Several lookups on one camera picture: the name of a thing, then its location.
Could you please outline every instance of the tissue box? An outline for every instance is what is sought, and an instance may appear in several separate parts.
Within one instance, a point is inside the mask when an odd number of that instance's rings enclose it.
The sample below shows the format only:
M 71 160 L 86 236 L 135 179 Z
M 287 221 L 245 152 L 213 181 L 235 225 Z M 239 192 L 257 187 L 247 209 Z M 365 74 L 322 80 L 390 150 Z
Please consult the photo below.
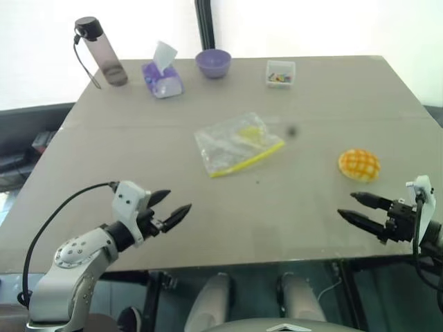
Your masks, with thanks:
M 163 74 L 154 62 L 142 65 L 146 85 L 156 98 L 172 97 L 184 92 L 183 82 L 173 66 L 163 70 Z

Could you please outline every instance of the gray water bottle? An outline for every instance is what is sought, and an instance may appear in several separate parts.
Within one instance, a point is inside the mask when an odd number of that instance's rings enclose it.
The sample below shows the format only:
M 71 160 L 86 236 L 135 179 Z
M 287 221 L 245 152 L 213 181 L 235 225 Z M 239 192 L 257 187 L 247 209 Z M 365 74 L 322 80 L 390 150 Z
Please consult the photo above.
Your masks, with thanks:
M 114 86 L 126 84 L 126 72 L 103 32 L 100 22 L 95 17 L 83 17 L 75 21 L 75 29 L 88 46 L 106 81 Z

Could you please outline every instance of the gray table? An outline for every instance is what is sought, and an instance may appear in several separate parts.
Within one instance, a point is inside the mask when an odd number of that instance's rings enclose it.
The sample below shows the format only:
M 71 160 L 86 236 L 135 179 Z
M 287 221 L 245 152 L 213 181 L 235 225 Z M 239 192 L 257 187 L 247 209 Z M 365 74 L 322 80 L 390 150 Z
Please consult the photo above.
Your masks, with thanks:
M 130 248 L 110 270 L 410 252 L 404 243 L 381 245 L 336 209 L 360 210 L 383 222 L 382 212 L 358 205 L 349 193 L 406 198 L 405 182 L 420 174 L 431 177 L 441 202 L 440 127 L 381 57 L 293 61 L 296 83 L 288 91 L 265 87 L 265 59 L 234 59 L 228 76 L 212 81 L 192 60 L 179 60 L 186 92 L 168 100 L 149 94 L 138 60 L 123 62 L 128 85 L 99 91 L 90 84 L 0 227 L 0 273 L 22 269 L 30 240 L 67 196 L 120 179 L 149 190 L 171 189 L 156 207 L 158 217 L 185 203 L 193 207 L 171 233 Z M 286 146 L 243 172 L 209 178 L 193 133 L 249 111 Z M 292 125 L 295 138 L 287 135 Z M 352 147 L 378 155 L 377 182 L 357 183 L 338 171 L 339 154 Z M 31 271 L 45 272 L 64 240 L 111 223 L 111 199 L 110 190 L 99 189 L 68 205 L 42 235 Z M 438 204 L 435 219 L 442 219 Z

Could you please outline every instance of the small plastic container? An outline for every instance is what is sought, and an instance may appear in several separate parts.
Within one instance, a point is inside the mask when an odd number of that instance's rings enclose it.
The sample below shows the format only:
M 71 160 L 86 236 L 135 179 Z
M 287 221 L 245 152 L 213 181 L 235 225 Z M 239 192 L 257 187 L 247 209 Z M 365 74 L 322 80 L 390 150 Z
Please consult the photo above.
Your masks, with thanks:
M 296 63 L 268 60 L 266 85 L 270 88 L 291 88 L 296 78 Z

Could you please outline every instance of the bowl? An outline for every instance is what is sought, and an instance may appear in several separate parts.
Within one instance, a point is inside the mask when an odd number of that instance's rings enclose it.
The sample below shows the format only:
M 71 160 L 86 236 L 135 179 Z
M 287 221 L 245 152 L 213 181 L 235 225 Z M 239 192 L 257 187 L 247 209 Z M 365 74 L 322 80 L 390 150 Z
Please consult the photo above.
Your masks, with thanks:
M 224 50 L 204 50 L 195 57 L 195 61 L 207 78 L 221 78 L 228 72 L 230 54 Z

